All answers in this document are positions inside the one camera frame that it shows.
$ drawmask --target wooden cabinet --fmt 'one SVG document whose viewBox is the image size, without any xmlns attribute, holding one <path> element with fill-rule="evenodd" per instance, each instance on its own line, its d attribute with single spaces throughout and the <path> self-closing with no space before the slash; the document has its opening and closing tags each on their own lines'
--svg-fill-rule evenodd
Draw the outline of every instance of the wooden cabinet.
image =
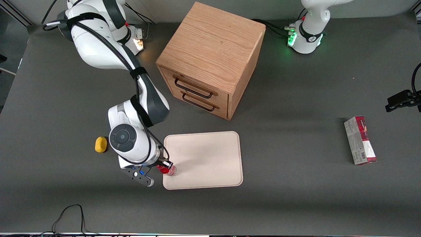
<svg viewBox="0 0 421 237">
<path fill-rule="evenodd" d="M 174 97 L 231 120 L 265 25 L 196 2 L 156 61 Z"/>
</svg>

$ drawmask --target green light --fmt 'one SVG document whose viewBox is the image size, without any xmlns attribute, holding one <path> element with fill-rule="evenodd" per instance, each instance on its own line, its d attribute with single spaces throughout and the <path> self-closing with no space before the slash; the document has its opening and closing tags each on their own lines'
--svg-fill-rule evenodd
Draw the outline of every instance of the green light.
<svg viewBox="0 0 421 237">
<path fill-rule="evenodd" d="M 320 42 L 322 41 L 322 38 L 323 38 L 323 34 L 320 36 L 320 39 L 319 39 L 319 42 L 317 43 L 317 46 L 320 45 Z"/>
<path fill-rule="evenodd" d="M 297 33 L 294 32 L 288 39 L 288 45 L 293 46 L 296 38 L 297 38 Z"/>
</svg>

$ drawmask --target box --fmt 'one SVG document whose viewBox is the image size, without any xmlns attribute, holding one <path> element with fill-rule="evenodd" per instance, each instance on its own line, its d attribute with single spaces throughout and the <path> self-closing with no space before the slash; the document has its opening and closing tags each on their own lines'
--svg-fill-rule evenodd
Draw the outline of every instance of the box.
<svg viewBox="0 0 421 237">
<path fill-rule="evenodd" d="M 196 2 L 156 60 L 174 97 L 231 120 L 265 25 Z"/>
<path fill-rule="evenodd" d="M 349 146 L 351 147 L 354 164 L 376 162 L 376 155 L 367 136 L 364 116 L 355 116 L 344 123 Z"/>
</svg>

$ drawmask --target red bottle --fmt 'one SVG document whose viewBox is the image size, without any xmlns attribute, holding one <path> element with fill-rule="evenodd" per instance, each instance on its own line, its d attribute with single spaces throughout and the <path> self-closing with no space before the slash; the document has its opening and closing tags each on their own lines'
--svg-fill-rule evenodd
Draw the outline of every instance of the red bottle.
<svg viewBox="0 0 421 237">
<path fill-rule="evenodd" d="M 177 168 L 176 168 L 175 165 L 172 165 L 170 169 L 168 169 L 167 167 L 162 166 L 162 165 L 157 165 L 157 168 L 164 175 L 173 176 L 177 173 Z"/>
</svg>

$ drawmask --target beige tray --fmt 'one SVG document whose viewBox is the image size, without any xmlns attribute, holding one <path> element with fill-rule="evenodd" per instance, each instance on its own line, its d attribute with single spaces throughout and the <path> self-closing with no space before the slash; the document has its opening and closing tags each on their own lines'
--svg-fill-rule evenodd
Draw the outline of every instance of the beige tray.
<svg viewBox="0 0 421 237">
<path fill-rule="evenodd" d="M 240 138 L 234 131 L 169 135 L 164 146 L 177 167 L 176 175 L 163 177 L 168 190 L 242 183 Z"/>
</svg>

